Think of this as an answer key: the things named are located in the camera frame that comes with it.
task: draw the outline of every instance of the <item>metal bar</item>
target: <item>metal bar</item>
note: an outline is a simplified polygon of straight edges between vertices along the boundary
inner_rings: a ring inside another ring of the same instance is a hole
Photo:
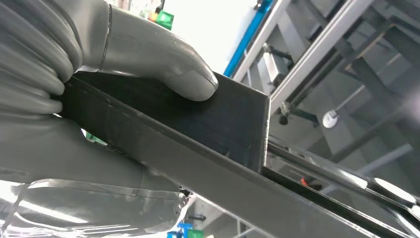
[[[278,20],[283,15],[283,13],[286,12],[286,7],[289,5],[290,2],[291,0],[278,0],[276,2],[271,11],[271,14],[267,18],[267,21],[261,28],[261,32],[257,35],[253,45],[249,49],[247,56],[245,57],[242,64],[239,66],[236,73],[234,73],[232,77],[233,80],[240,81],[245,76],[248,68],[255,61],[264,43],[267,41],[271,32],[276,27]]]
[[[401,103],[393,96],[394,93],[382,82],[365,59],[359,58],[354,60],[352,62],[352,68],[360,81],[365,85],[366,89],[368,89],[388,111],[391,112],[400,106]]]
[[[379,28],[381,24],[386,22],[383,17],[374,8],[370,7],[363,14],[363,19],[367,21],[373,28]],[[391,27],[383,36],[395,49],[400,52],[413,66],[420,63],[420,44],[413,40],[410,36],[402,32],[397,27]]]
[[[254,228],[248,229],[240,234],[238,234],[237,236],[234,236],[233,238],[246,238],[246,235],[248,235],[249,233],[255,231]]]
[[[334,213],[337,216],[346,217],[348,221],[354,222],[360,225],[360,227],[365,228],[367,231],[371,232],[372,234],[376,234],[376,236],[383,237],[383,238],[384,237],[390,237],[390,238],[396,238],[396,237],[409,238],[410,237],[409,235],[391,226],[388,226],[378,221],[375,218],[372,218],[350,206],[340,203],[339,201],[335,199],[331,199],[328,196],[322,195],[319,192],[316,192],[313,189],[308,188],[307,186],[303,186],[299,182],[292,180],[280,173],[277,173],[271,170],[270,168],[263,167],[262,174],[265,177],[275,181],[276,183],[281,184],[283,187],[289,190],[295,191],[297,194],[301,195],[302,197],[305,197],[313,201],[314,204],[322,206],[323,208],[329,210],[331,213]]]
[[[420,9],[409,3],[406,0],[386,0],[391,5],[402,11],[403,13],[407,14],[412,19],[420,22]]]
[[[265,14],[270,9],[271,0],[265,0],[262,2],[262,5],[258,8],[257,12],[255,13],[254,18],[252,19],[250,25],[248,26],[247,30],[245,31],[244,36],[242,37],[241,41],[239,42],[238,48],[236,48],[235,53],[232,56],[229,64],[226,67],[224,75],[230,77],[233,73],[233,70],[236,68],[239,60],[241,59],[242,53],[246,50],[247,45],[252,39],[252,36],[258,29],[258,26],[263,21]]]
[[[288,53],[292,57],[293,62],[297,62],[299,58],[304,54],[305,50],[309,47],[309,41],[299,34],[295,23],[290,18],[288,12],[283,13],[277,25],[281,36],[283,37],[284,44],[286,45]]]
[[[320,36],[306,50],[301,59],[272,94],[270,115],[273,115],[280,105],[303,82],[316,67],[317,63],[335,46],[372,2],[373,0],[352,0],[344,3]]]
[[[332,155],[330,158],[328,158],[328,160],[330,160],[333,163],[339,163],[340,161],[344,160],[347,156],[349,156],[359,147],[361,147],[366,142],[370,141],[375,136],[377,136],[381,130],[387,128],[389,125],[395,123],[397,120],[403,117],[404,110],[405,108],[401,106],[394,112],[390,113],[386,118],[383,118],[375,125],[373,125],[369,130],[367,130],[365,134],[353,140],[352,143],[350,143],[349,145]]]
[[[306,119],[308,121],[311,121],[315,126],[319,125],[318,118],[312,113],[308,113],[308,112],[305,112],[305,111],[300,110],[298,108],[294,108],[293,110],[291,110],[291,114],[293,114],[297,117]]]
[[[387,154],[381,156],[380,158],[372,161],[371,163],[363,166],[362,168],[360,168],[359,170],[357,170],[357,173],[361,174],[361,175],[365,175],[367,173],[370,173],[384,165],[387,165],[389,163],[391,163],[392,161],[397,160],[398,158],[400,158],[401,156],[411,152],[413,150],[413,148],[411,147],[411,145],[409,144],[405,144],[402,145],[398,148],[396,148],[395,150],[388,152]],[[323,190],[320,191],[320,193],[323,194],[329,194],[332,191],[334,191],[336,187],[333,185],[330,185],[326,188],[324,188]]]
[[[412,212],[410,208],[369,189],[368,184],[370,179],[363,175],[355,174],[320,156],[311,156],[307,158],[292,154],[288,151],[288,147],[279,145],[272,140],[268,141],[267,149],[270,153],[282,158],[288,165],[303,170],[316,178],[331,182],[350,192],[362,195],[371,201],[378,203],[382,207],[400,214],[400,216],[410,220],[417,227],[420,224],[418,216],[416,213]]]
[[[238,235],[247,230],[247,225],[243,224],[240,220],[236,220],[236,230]]]

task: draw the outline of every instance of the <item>white light fixture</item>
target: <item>white light fixture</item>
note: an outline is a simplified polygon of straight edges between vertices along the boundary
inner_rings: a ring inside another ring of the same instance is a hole
[[[324,114],[324,117],[322,118],[322,125],[325,128],[333,128],[337,124],[339,117],[340,116],[335,110],[330,110]]]

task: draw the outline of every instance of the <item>aluminum frame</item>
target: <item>aluminum frame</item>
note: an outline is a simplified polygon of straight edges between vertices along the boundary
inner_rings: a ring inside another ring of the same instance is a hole
[[[372,3],[373,0],[352,0],[344,3],[327,27],[321,32],[320,36],[306,50],[280,86],[271,95],[270,115],[273,115],[293,91],[299,87],[316,67],[317,63],[337,44]]]
[[[247,74],[248,69],[257,58],[259,52],[263,48],[263,45],[266,43],[273,29],[277,26],[277,22],[281,18],[282,14],[286,11],[286,8],[290,2],[291,0],[278,0],[276,2],[270,15],[267,18],[267,21],[262,26],[260,33],[255,38],[255,41],[247,52],[244,60],[239,66],[238,70],[234,72],[232,76],[233,80],[240,82]]]

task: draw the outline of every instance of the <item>metal beam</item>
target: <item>metal beam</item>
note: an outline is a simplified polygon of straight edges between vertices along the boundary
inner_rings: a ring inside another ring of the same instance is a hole
[[[277,22],[283,13],[286,12],[286,8],[289,5],[291,0],[278,0],[274,5],[270,15],[267,18],[264,26],[262,26],[261,32],[255,38],[254,43],[248,51],[248,54],[242,61],[242,64],[239,66],[238,70],[233,75],[233,80],[239,82],[247,73],[247,70],[252,65],[252,63],[257,58],[258,53],[263,48],[264,43],[267,41],[271,35],[273,29],[276,27]]]
[[[347,1],[329,22],[271,96],[273,115],[280,105],[299,87],[324,56],[337,44],[347,30],[358,20],[373,0]]]
[[[363,14],[363,19],[375,29],[380,28],[387,21],[386,18],[373,7],[368,8]],[[392,26],[386,31],[383,38],[400,52],[414,67],[417,67],[420,64],[420,44],[403,31]]]

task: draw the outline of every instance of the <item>transparent plastic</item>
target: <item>transparent plastic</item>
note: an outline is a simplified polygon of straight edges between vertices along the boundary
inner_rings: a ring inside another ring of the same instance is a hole
[[[177,225],[187,198],[60,179],[28,183],[0,180],[1,237],[132,237]]]

